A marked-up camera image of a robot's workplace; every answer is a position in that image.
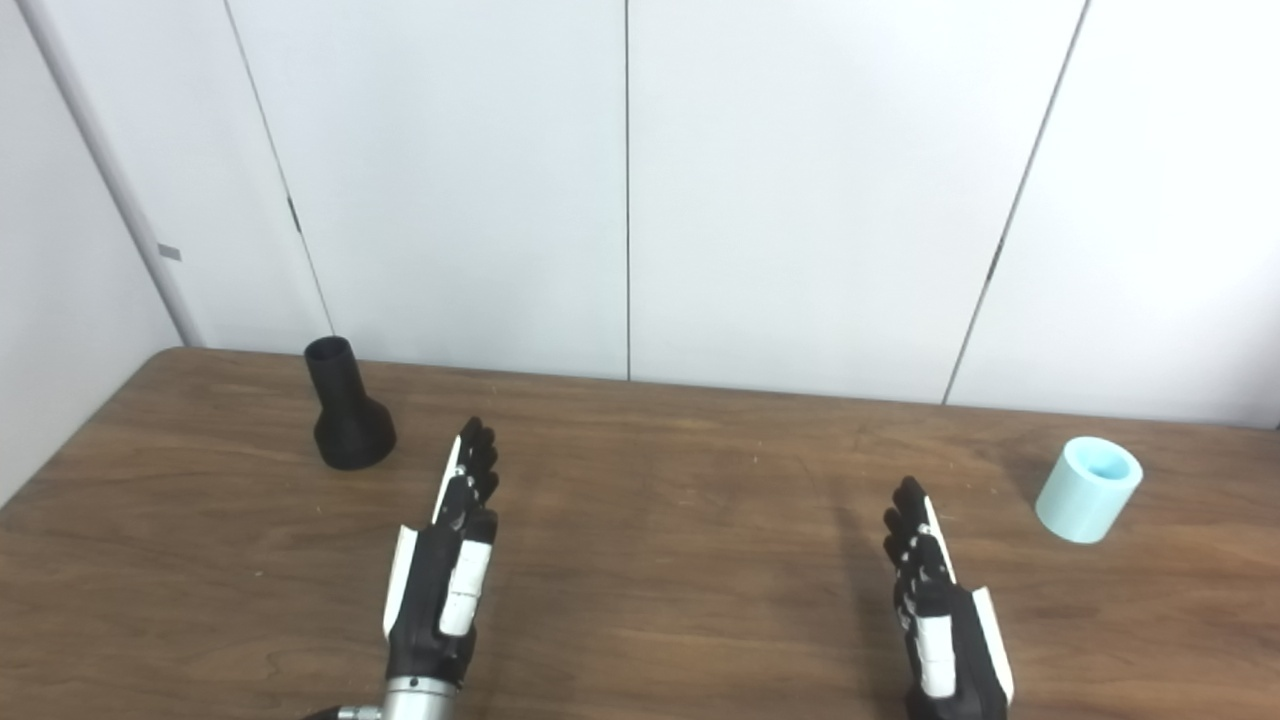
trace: light blue cylinder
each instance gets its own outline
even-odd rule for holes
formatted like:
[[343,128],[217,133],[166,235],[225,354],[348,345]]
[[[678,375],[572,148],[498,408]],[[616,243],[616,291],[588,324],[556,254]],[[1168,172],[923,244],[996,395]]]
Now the light blue cylinder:
[[1142,465],[1128,450],[1102,438],[1071,438],[1036,501],[1036,514],[1059,537],[1098,542],[1140,482]]

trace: robotic hand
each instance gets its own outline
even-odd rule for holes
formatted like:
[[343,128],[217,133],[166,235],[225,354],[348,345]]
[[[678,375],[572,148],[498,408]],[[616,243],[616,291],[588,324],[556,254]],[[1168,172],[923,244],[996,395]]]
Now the robotic hand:
[[307,720],[451,720],[475,648],[472,625],[498,514],[493,429],[471,418],[453,441],[431,523],[401,528],[392,560],[383,632],[387,696],[381,707],[334,707]]
[[908,717],[1005,720],[1014,675],[991,593],[956,584],[933,503],[915,478],[893,492],[884,524],[884,551],[897,568],[893,605],[915,675]]

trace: wooden table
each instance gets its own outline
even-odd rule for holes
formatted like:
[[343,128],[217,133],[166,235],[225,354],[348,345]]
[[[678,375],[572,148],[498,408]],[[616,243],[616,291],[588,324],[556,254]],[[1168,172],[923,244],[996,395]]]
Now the wooden table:
[[[300,357],[174,350],[0,511],[0,715],[293,720],[378,702],[396,528],[498,430],[460,720],[902,720],[881,514],[906,473],[989,584],[1015,719],[1280,716],[1280,433],[366,363],[401,443],[329,470]],[[1062,442],[1147,480],[1078,547]]]

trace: white wall panel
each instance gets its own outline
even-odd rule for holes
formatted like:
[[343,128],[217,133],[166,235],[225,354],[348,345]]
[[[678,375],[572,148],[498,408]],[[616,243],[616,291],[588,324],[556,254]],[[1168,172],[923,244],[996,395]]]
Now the white wall panel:
[[178,334],[12,0],[0,99],[3,503]]
[[1091,5],[951,402],[1280,423],[1277,36]]
[[1079,1],[631,1],[639,379],[937,402]]
[[622,0],[232,10],[360,356],[625,374]]
[[328,334],[221,0],[26,3],[191,340],[301,352]]

